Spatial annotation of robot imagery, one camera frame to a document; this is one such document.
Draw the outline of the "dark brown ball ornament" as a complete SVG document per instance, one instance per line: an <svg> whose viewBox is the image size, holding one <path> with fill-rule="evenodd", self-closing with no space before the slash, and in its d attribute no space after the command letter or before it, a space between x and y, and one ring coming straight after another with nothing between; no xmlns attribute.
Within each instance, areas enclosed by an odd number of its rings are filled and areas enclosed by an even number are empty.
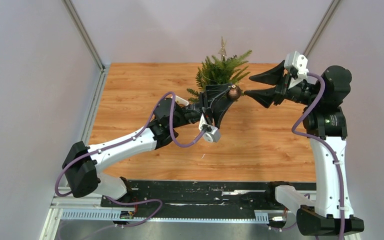
<svg viewBox="0 0 384 240"><path fill-rule="evenodd" d="M231 85L229 91L226 94L227 99L234 102L237 101L241 96L242 89L236 84Z"/></svg>

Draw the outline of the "small green christmas tree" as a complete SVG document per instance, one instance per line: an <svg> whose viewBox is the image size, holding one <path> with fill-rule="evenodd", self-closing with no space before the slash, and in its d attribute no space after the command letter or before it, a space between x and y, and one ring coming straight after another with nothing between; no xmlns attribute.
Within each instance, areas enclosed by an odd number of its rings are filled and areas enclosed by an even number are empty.
<svg viewBox="0 0 384 240"><path fill-rule="evenodd" d="M248 57L252 54L252 50L248 50L241 55L233 55L230 57L223 56L217 58L215 55L207 56L198 67L195 75L195 84L198 90L187 88L186 91L192 95L188 99L189 103L196 103L199 100L199 93L205 90L208 85L237 85L250 72L248 67L242 65L248 63Z"/></svg>

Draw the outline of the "silver star ornament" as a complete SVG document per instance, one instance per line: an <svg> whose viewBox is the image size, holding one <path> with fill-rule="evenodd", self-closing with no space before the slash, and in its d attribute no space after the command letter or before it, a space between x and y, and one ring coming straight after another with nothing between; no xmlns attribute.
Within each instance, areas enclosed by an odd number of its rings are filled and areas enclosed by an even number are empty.
<svg viewBox="0 0 384 240"><path fill-rule="evenodd" d="M224 62L227 59L227 51L226 51L227 42L224 40L223 36L221 37L220 49L218 54L220 55L220 60Z"/></svg>

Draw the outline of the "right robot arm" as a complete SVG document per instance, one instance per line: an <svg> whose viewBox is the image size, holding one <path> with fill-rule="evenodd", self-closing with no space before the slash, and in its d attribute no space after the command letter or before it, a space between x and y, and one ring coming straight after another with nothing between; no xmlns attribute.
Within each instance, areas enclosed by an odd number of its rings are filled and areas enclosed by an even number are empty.
<svg viewBox="0 0 384 240"><path fill-rule="evenodd" d="M335 236L361 233L364 221L355 216L348 194L345 154L347 122L342 103L351 91L352 73L339 65L321 75L310 72L305 63L282 61L274 68L252 75L251 81L267 89L247 90L263 107L289 100L304 105L292 126L292 133L309 139L316 172L316 198L310 200L285 181L273 181L265 193L272 209L285 208L295 215L304 236Z"/></svg>

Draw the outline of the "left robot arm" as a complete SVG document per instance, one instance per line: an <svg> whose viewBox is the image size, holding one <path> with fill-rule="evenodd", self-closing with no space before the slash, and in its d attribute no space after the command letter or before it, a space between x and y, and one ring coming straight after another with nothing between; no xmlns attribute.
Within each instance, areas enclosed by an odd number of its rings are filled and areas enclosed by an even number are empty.
<svg viewBox="0 0 384 240"><path fill-rule="evenodd" d="M105 169L132 156L151 152L171 143L189 148L199 140L216 143L221 138L221 122L229 107L242 95L238 85L210 84L190 103L173 91L164 94L153 107L146 123L134 132L98 144L74 143L67 154L62 172L55 183L59 191L62 177L70 188L68 194L82 198L99 194L114 199L121 207L129 206L133 193L123 177L103 173Z"/></svg>

